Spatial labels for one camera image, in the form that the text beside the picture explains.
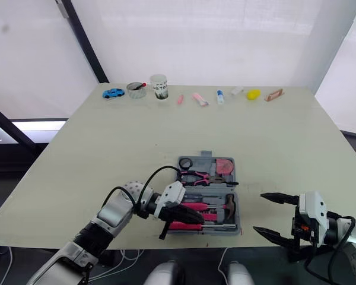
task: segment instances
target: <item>white wall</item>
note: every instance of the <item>white wall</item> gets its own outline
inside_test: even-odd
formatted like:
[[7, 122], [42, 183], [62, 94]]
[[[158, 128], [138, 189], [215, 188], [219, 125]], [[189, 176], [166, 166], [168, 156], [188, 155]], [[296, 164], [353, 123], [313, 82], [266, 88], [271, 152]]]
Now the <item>white wall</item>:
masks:
[[0, 111], [67, 118], [97, 81], [53, 0], [0, 0]]
[[115, 83], [163, 73], [170, 84], [312, 87], [325, 75], [356, 13], [356, 0], [73, 4]]
[[316, 98], [341, 130], [356, 133], [356, 18]]

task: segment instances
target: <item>small tin can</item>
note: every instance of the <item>small tin can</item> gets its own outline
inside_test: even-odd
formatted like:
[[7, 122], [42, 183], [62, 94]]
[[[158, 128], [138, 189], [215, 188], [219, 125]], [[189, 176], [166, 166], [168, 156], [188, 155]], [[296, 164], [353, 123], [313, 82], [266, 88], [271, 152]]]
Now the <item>small tin can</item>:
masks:
[[126, 90], [128, 91], [130, 98], [140, 99], [140, 98], [143, 98], [147, 94], [147, 92], [145, 91], [145, 88], [140, 87], [139, 89], [137, 89], [137, 87], [139, 87], [141, 84], [142, 83], [140, 83], [140, 82], [132, 82], [126, 86]]

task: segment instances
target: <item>pink eraser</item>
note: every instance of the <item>pink eraser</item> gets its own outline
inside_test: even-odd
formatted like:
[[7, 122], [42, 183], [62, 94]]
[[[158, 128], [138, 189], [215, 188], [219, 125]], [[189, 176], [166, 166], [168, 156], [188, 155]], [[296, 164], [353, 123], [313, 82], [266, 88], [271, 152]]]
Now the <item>pink eraser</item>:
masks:
[[199, 93], [192, 93], [192, 97], [193, 97], [193, 98], [199, 103], [199, 105], [201, 105], [202, 107], [209, 105], [209, 103], [208, 103], [206, 100], [204, 100], [204, 99], [202, 98], [202, 96], [199, 95]]

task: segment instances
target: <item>yellow toy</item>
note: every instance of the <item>yellow toy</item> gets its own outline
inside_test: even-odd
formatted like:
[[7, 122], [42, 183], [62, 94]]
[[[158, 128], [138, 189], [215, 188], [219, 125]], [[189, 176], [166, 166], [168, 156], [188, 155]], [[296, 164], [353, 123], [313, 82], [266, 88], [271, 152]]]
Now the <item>yellow toy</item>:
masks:
[[254, 100], [254, 99], [257, 99], [261, 94], [261, 91], [258, 90], [258, 89], [254, 89], [254, 90], [250, 90], [247, 92], [247, 98], [249, 100]]

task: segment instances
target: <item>toolbox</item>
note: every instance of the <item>toolbox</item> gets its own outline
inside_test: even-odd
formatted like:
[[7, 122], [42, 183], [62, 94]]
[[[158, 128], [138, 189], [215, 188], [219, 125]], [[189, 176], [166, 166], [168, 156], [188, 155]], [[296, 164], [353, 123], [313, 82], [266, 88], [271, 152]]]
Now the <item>toolbox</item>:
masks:
[[213, 157], [211, 151], [200, 156], [180, 156], [177, 180], [186, 188], [181, 204], [199, 211], [203, 225], [172, 222], [168, 234], [241, 234], [235, 162], [231, 157]]

